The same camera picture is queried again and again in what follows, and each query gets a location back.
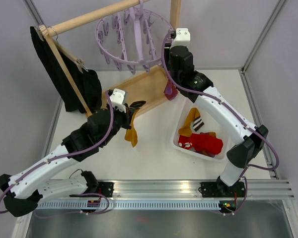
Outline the mustard yellow sock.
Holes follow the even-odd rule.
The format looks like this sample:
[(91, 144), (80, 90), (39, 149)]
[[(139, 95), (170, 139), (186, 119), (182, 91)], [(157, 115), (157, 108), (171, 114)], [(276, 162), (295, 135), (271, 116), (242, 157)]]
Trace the mustard yellow sock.
[(138, 143), (138, 134), (134, 128), (134, 119), (131, 120), (129, 129), (126, 130), (124, 139), (131, 143), (132, 147), (135, 147)]

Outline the maroon purple striped sock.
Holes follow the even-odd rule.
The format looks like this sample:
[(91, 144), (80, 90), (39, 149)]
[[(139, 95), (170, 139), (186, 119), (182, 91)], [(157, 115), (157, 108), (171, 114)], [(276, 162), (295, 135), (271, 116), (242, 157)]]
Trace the maroon purple striped sock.
[(166, 87), (164, 89), (164, 95), (170, 101), (175, 99), (178, 95), (175, 85), (170, 80), (167, 81)]

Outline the mustard sock brown cuff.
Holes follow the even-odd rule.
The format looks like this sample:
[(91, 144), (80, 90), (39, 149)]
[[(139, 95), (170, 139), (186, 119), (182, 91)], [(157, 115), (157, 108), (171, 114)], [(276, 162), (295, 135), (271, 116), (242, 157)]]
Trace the mustard sock brown cuff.
[(197, 132), (204, 122), (202, 121), (200, 112), (197, 108), (192, 108), (183, 124), (183, 126), (178, 130), (179, 135), (190, 137), (194, 132)]

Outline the purple round clip hanger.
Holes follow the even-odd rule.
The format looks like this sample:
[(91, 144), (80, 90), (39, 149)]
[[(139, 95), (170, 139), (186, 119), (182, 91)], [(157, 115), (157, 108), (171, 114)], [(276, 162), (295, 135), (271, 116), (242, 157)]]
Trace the purple round clip hanger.
[(137, 68), (150, 72), (161, 63), (163, 32), (172, 31), (167, 19), (144, 8), (144, 1), (123, 11), (101, 18), (95, 27), (95, 38), (107, 64), (118, 71), (126, 67), (132, 74)]

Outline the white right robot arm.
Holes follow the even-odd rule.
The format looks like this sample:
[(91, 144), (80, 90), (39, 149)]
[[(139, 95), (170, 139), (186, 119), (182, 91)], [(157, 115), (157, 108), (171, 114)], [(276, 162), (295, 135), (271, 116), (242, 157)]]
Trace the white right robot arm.
[(268, 129), (245, 119), (222, 97), (207, 76), (194, 69), (193, 55), (186, 46), (166, 43), (163, 59), (167, 75), (176, 89), (211, 115), (234, 142), (234, 146), (226, 153), (228, 163), (217, 178), (218, 193), (228, 196), (246, 172), (249, 162), (262, 150)]

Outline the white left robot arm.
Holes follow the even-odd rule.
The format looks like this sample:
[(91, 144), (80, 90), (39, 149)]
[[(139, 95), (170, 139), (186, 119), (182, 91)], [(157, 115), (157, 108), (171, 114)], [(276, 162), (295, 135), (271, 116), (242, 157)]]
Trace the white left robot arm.
[(136, 112), (145, 104), (145, 101), (124, 104), (125, 109), (121, 111), (108, 103), (40, 161), (18, 174), (1, 175), (0, 214), (21, 217), (42, 203), (67, 196), (101, 198), (99, 183), (91, 171), (63, 180), (52, 181), (51, 178), (98, 153), (120, 129), (131, 129)]

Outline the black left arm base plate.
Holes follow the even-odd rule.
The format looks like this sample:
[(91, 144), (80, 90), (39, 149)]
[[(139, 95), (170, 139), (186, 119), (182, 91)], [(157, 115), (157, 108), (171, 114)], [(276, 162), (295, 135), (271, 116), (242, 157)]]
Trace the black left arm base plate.
[(96, 187), (88, 188), (83, 194), (70, 195), (70, 197), (99, 197), (97, 194), (101, 194), (107, 198), (112, 197), (114, 191), (113, 182), (99, 182)]

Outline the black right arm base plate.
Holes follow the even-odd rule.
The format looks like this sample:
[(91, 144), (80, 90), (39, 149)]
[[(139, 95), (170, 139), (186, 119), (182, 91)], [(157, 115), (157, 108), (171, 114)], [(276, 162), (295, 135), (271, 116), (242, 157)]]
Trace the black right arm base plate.
[(227, 186), (224, 183), (207, 181), (201, 182), (199, 192), (203, 198), (240, 198), (245, 196), (246, 187), (241, 181), (233, 186)]

